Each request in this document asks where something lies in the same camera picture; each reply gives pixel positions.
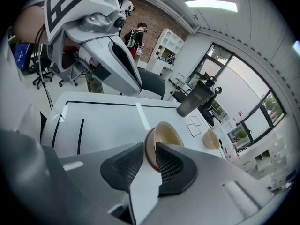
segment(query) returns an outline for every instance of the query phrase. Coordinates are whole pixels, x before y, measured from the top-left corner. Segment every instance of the person with backpack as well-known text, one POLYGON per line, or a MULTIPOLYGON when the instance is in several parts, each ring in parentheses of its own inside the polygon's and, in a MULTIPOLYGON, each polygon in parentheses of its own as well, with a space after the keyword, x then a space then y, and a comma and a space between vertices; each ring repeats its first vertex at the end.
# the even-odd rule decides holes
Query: person with backpack
POLYGON ((140 22, 137 29, 130 31, 124 36, 124 42, 135 59, 136 51, 139 46, 143 46, 144 32, 147 32, 147 24, 140 22))

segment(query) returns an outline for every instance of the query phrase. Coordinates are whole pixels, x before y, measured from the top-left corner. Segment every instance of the beige cup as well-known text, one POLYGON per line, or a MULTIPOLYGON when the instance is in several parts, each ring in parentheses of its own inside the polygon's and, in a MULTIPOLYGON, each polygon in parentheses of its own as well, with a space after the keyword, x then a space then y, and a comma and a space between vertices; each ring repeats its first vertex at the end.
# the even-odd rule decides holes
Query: beige cup
POLYGON ((220 149, 220 141, 218 139, 218 136, 212 129, 208 129, 208 131, 204 134, 202 138, 204 145, 208 149, 220 149))
POLYGON ((181 138, 175 128, 168 122, 160 122, 156 128, 148 135, 145 142, 145 155, 153 169, 160 172, 156 164, 156 143, 168 143, 184 147, 181 138))

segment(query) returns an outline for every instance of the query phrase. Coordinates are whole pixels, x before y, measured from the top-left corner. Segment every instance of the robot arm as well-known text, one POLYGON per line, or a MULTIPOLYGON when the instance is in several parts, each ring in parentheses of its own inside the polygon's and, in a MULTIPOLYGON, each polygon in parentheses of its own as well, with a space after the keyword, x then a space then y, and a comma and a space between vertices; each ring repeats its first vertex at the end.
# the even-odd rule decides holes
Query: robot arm
POLYGON ((126 95, 141 92, 142 82, 135 61, 120 39, 126 15, 118 0, 46 0, 45 26, 52 47, 50 59, 64 72, 63 46, 66 37, 80 43, 77 66, 126 95), (90 66, 89 58, 99 63, 90 66))

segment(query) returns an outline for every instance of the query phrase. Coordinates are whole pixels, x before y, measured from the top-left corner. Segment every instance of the brick wall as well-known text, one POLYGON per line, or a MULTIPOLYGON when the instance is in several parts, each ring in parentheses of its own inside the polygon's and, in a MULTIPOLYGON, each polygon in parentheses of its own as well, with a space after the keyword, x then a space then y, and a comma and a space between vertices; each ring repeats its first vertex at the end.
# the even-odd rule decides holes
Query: brick wall
POLYGON ((143 42, 145 43, 145 47, 142 50, 141 61, 148 62, 164 28, 170 29, 183 41, 187 39, 188 32, 164 11, 143 0, 130 1, 133 3, 135 10, 131 16, 127 17, 125 26, 121 32, 121 38, 131 30, 136 29, 138 23, 147 24, 148 30, 147 33, 144 33, 143 42))

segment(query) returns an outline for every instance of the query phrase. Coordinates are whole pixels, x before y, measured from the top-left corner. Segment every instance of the black hair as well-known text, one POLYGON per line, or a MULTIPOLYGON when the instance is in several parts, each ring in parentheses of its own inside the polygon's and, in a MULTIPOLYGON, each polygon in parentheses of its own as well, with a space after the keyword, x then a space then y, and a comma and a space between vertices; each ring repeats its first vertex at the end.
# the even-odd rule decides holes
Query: black hair
POLYGON ((144 22, 139 22, 138 23, 138 25, 137 25, 137 27, 139 28, 139 27, 147 27, 147 24, 145 24, 144 22))

